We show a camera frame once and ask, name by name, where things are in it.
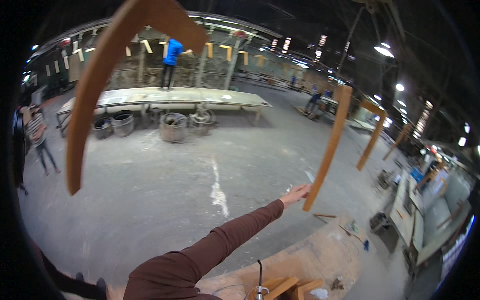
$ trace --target human arm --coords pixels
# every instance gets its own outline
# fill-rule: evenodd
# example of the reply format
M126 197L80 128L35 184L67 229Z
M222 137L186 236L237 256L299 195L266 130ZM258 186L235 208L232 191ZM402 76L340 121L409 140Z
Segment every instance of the human arm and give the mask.
M284 209L307 197L310 189L311 185L294 187L289 194L269 205L214 228L191 247L144 262L130 273L124 299L183 299L197 296L197 281L279 218Z

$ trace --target blue shirt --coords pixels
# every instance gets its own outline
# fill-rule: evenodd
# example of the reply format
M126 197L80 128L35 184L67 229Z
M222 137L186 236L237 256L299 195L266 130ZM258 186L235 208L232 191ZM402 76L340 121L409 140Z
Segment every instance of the blue shirt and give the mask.
M171 38L168 42L167 56L163 59L163 63L171 66L177 64L177 56L183 52L183 45Z

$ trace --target hand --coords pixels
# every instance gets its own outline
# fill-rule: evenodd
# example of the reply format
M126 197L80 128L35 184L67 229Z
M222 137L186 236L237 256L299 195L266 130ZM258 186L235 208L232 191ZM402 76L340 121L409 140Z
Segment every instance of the hand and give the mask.
M301 198L307 198L311 189L311 184L301 184L291 188L288 194L280 198L280 201L283 202L283 209L287 209L290 205L300 201Z

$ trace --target cable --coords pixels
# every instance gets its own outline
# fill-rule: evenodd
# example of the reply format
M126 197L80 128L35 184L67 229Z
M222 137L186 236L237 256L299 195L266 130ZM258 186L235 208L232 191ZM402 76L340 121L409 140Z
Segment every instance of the cable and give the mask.
M245 296L245 298L243 298L243 300L246 300L248 298L248 296L250 296L250 293L253 291L253 287L249 284L233 284L233 285L230 285L230 286L226 286L226 287L223 287L223 288L219 288L217 290L215 290L213 293L212 293L212 296L215 296L216 293L218 293L219 291L221 290L224 290L224 289L227 289L227 288L232 288L232 287L239 287L239 286L248 286L250 287L250 291L247 293L247 295Z

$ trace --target concrete floor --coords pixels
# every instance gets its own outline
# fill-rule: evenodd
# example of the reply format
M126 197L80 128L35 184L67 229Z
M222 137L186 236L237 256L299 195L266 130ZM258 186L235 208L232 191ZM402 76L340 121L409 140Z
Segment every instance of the concrete floor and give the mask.
M198 241L210 229L277 199L290 185L308 183L316 174L331 124L315 123L292 105L309 96L237 83L274 107L264 109L258 127L253 113L216 111L217 126L206 136L191 135L183 144L163 142L158 131L136 130L130 136L87 140L83 187L70 197L64 172L50 162L45 177L35 151L26 157L24 181L30 194L19 193L28 232L46 256L65 273L82 271L87 279L103 277L122 287L128 274L145 260ZM47 139L64 170L66 139L55 129L55 112L72 97L62 96L45 109ZM313 212L348 211L369 232L369 218L385 204L374 188L382 168L399 170L395 152L381 158L388 146L379 140L363 172L355 165L370 136L345 126L337 153ZM213 204L216 181L226 196ZM216 276L268 257L317 230L323 222L293 205L284 215L236 250L207 276ZM362 275L346 299L401 299L407 271L399 242L393 253L369 233L371 249L361 251Z

